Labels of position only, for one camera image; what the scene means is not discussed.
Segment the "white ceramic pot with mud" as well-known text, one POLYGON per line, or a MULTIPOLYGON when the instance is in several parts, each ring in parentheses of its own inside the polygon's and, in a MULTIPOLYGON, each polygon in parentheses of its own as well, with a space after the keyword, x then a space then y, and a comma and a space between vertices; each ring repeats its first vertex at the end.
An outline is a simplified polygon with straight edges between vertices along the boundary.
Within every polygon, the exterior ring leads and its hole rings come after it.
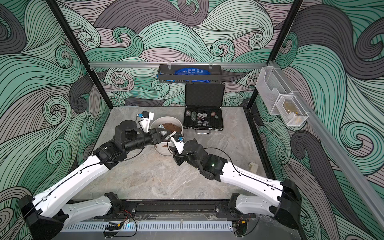
MULTIPOLYGON (((183 135, 183 125, 182 123, 173 117, 161 117, 157 120, 155 120, 151 124, 151 128, 159 128, 160 126, 163 126, 168 131, 178 132, 183 135)), ((171 142, 169 137, 166 138, 164 142, 161 142, 160 144, 154 145, 154 150, 162 155, 162 156, 172 156, 172 154, 169 152, 169 150, 174 149, 174 144, 171 142)))

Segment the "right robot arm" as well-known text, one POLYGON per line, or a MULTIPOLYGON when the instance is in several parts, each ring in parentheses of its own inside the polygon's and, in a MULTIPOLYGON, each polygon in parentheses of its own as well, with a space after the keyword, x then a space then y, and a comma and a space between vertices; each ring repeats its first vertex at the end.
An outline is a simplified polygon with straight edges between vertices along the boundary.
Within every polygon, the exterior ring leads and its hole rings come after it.
POLYGON ((234 194, 229 208, 244 215, 259 214, 273 217, 280 224, 299 229, 302 197, 297 185, 289 179, 282 182, 261 177, 236 166, 230 157, 209 154, 196 139, 185 142, 183 137, 170 138, 177 165, 188 163, 210 181, 237 186, 251 196, 234 194))

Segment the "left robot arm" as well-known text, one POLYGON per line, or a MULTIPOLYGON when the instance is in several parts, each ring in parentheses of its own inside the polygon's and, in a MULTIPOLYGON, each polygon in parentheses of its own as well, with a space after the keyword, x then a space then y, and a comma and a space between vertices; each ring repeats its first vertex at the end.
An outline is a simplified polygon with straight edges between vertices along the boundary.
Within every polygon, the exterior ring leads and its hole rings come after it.
POLYGON ((166 129, 149 129, 145 121, 141 125, 131 120, 121 122, 114 137, 94 150, 83 164, 47 190, 20 199, 19 207, 32 238, 51 240, 68 225, 104 215, 119 216, 122 202, 114 193, 76 204, 68 202, 93 180, 125 161, 129 152, 157 145, 170 134, 166 129))

